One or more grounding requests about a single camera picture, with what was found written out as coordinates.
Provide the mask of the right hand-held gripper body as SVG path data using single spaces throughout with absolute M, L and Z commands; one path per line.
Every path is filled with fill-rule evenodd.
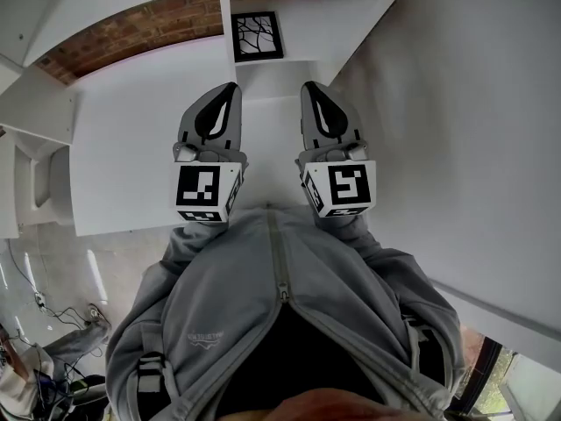
M 375 206 L 376 162 L 367 157 L 364 141 L 304 151 L 296 165 L 318 217 L 356 216 Z

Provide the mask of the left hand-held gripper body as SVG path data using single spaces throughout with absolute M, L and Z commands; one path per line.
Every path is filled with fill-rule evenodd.
M 176 143 L 171 203 L 187 222 L 225 223 L 244 181 L 245 153 Z

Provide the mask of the black framed picture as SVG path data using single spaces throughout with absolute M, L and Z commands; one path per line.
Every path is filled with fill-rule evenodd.
M 235 62 L 284 57 L 281 31 L 273 11 L 232 14 L 231 27 Z

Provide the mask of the person's right forearm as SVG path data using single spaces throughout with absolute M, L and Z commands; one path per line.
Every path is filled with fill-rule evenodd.
M 370 233 L 365 218 L 361 215 L 319 218 L 316 224 L 357 251 L 364 261 L 382 251 L 381 244 Z

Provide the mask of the person's left forearm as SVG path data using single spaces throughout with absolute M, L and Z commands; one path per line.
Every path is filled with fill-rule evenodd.
M 227 231 L 228 222 L 191 222 L 174 228 L 162 260 L 183 270 L 209 243 Z

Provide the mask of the white desk with drawers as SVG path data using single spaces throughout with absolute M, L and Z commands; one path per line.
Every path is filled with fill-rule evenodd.
M 249 160 L 239 209 L 305 203 L 295 159 L 303 149 L 299 94 L 308 61 L 234 65 L 224 37 L 190 41 L 120 61 L 77 83 L 70 151 L 78 235 L 173 225 L 172 147 L 181 117 L 225 82 L 243 92 L 242 150 Z

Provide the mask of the white shelf cabinet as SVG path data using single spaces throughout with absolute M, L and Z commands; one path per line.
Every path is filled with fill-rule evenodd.
M 153 0 L 0 0 L 0 136 L 22 132 L 68 145 L 72 93 L 34 68 L 62 41 Z M 294 96 L 309 78 L 330 84 L 395 0 L 221 0 L 224 18 L 273 11 L 284 55 L 235 64 L 248 100 Z

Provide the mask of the person's grey zip jacket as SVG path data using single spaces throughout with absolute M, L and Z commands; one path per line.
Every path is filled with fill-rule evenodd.
M 382 246 L 364 261 L 317 220 L 244 210 L 183 270 L 146 270 L 106 352 L 118 421 L 263 421 L 275 408 L 216 410 L 285 303 L 351 355 L 381 404 L 447 421 L 465 371 L 457 312 L 412 255 Z

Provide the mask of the grey office chair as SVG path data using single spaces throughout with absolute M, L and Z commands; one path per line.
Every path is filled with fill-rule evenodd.
M 72 225 L 69 146 L 10 131 L 15 149 L 15 209 L 20 225 Z

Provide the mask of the person's black shirt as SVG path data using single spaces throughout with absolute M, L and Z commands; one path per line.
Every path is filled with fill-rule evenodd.
M 383 401 L 351 355 L 285 303 L 269 332 L 232 375 L 216 417 L 271 410 L 313 389 L 340 389 Z

